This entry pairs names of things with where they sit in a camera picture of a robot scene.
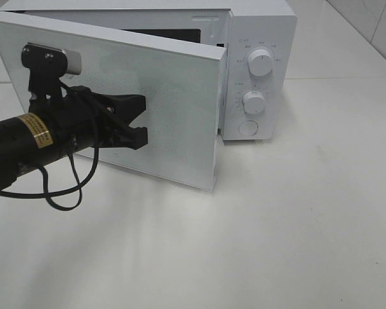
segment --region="yellow label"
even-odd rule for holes
[[[35,114],[28,113],[18,116],[18,119],[28,127],[34,139],[36,140],[37,147],[43,148],[52,145],[53,139],[50,132],[44,122]]]

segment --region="microwave control panel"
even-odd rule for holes
[[[224,140],[269,139],[279,112],[295,16],[233,16]]]

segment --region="round button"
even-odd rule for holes
[[[251,91],[243,97],[243,108],[248,114],[261,113],[266,107],[266,96],[260,91]]]
[[[255,50],[248,57],[248,65],[251,74],[265,76],[273,69],[273,56],[264,48]]]
[[[244,136],[253,136],[259,130],[259,125],[256,121],[247,120],[239,126],[239,132]]]

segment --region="black cable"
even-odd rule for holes
[[[99,144],[99,140],[98,139],[99,139],[99,136],[98,136],[97,125],[96,125],[96,122],[95,122],[95,117],[93,115],[91,115],[91,113],[89,112],[86,104],[83,102],[83,100],[77,94],[77,92],[73,91],[70,87],[68,87],[67,85],[63,84],[62,82],[60,82],[60,85],[67,92],[73,94],[73,96],[76,98],[77,102],[85,107],[84,109],[87,111],[89,119],[91,121],[91,125],[92,125],[92,128],[93,128],[93,135],[94,135],[94,139],[95,139],[95,146],[94,146],[95,151],[94,151],[94,155],[93,155],[93,163],[92,163],[92,166],[91,166],[89,174],[86,176],[86,178],[82,182],[79,183],[78,182],[79,179],[78,179],[77,171],[76,171],[75,165],[74,165],[74,160],[70,159],[70,157],[69,157],[70,164],[71,164],[72,170],[73,170],[73,174],[75,176],[76,181],[78,182],[78,185],[76,185],[76,186],[74,186],[72,188],[69,188],[69,189],[61,190],[61,191],[48,192],[48,173],[47,173],[47,170],[42,165],[37,165],[36,164],[34,167],[36,167],[38,170],[40,170],[40,172],[43,175],[43,189],[44,189],[44,193],[18,193],[18,192],[0,191],[0,196],[5,197],[5,198],[18,198],[18,199],[26,199],[26,200],[45,198],[46,201],[52,207],[55,207],[56,209],[60,208],[59,210],[62,210],[62,211],[67,211],[67,210],[74,209],[75,207],[77,207],[80,204],[80,202],[82,200],[81,188],[83,188],[83,186],[85,186],[90,181],[90,179],[92,179],[92,177],[94,176],[94,174],[96,172],[97,165],[98,165],[98,154],[99,154],[99,150],[98,150],[98,144]],[[57,196],[67,195],[67,194],[70,194],[70,193],[74,193],[76,191],[80,191],[79,202],[78,202],[78,205],[75,205],[73,207],[61,207],[60,205],[57,205],[56,203],[54,203],[51,200],[51,198],[54,198],[54,197],[57,197]]]

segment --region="robotic arm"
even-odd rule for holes
[[[30,70],[28,90],[32,97],[29,113],[0,121],[0,196],[46,198],[52,205],[51,197],[80,190],[90,180],[97,166],[98,148],[139,149],[147,144],[147,128],[129,126],[145,111],[144,96],[101,95],[84,86],[67,87],[60,77],[81,73],[80,54],[72,51],[28,43],[21,61]],[[67,91],[64,97],[62,88]],[[72,154],[88,147],[95,148],[92,170],[79,183]],[[44,166],[65,156],[71,161],[78,185],[48,192]],[[17,177],[35,169],[43,173],[43,194],[3,192]]]

